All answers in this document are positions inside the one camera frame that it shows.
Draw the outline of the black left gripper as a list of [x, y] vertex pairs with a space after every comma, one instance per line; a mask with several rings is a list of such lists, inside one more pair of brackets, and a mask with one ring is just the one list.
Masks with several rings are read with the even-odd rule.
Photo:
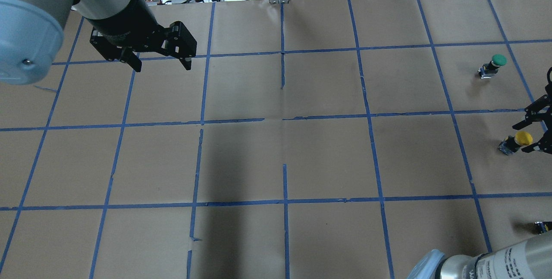
[[196, 39], [181, 21], [168, 27], [159, 25], [144, 0], [130, 0], [108, 18], [87, 20], [96, 30], [91, 32], [89, 42], [107, 61], [126, 63], [140, 72], [142, 62], [134, 51], [153, 52], [178, 59], [187, 71], [192, 68]]

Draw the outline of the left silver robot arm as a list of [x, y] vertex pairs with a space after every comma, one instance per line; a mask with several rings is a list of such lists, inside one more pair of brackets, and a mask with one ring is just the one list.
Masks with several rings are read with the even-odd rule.
[[197, 41], [180, 21], [158, 24], [145, 0], [0, 0], [2, 83], [29, 85], [47, 76], [72, 9], [91, 23], [89, 41], [105, 60], [140, 72], [137, 53], [153, 52], [191, 69]]

